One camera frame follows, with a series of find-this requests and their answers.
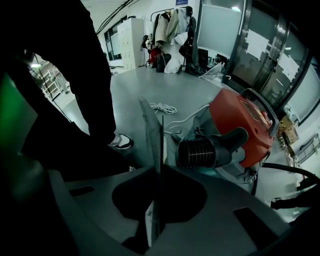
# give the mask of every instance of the frosted glass panel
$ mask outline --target frosted glass panel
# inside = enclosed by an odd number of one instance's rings
[[[300,86],[289,100],[300,121],[309,113],[320,99],[320,80],[312,67],[309,66]]]
[[[121,54],[118,33],[111,36],[113,55]]]
[[[235,46],[241,15],[241,11],[204,4],[198,47],[216,51],[229,58]]]

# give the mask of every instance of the white cabinet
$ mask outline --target white cabinet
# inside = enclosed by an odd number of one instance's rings
[[[144,52],[141,51],[141,43],[144,37],[144,21],[130,18],[120,24],[117,30],[123,67],[126,70],[136,69],[143,64]]]

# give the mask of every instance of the window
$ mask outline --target window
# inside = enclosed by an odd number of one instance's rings
[[[104,33],[105,44],[107,49],[107,54],[110,61],[121,59],[121,50],[118,45],[118,29],[117,27],[127,19],[127,16],[123,17],[116,24]]]

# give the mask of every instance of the ceiling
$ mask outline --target ceiling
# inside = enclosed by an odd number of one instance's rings
[[[90,12],[95,29],[126,1],[127,0],[81,0]]]

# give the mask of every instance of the ceiling light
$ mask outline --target ceiling light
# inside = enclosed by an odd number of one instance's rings
[[[236,11],[236,12],[241,12],[241,10],[236,6],[232,6],[231,9]]]
[[[32,65],[31,65],[31,68],[40,68],[40,67],[41,67],[40,64],[32,64]]]

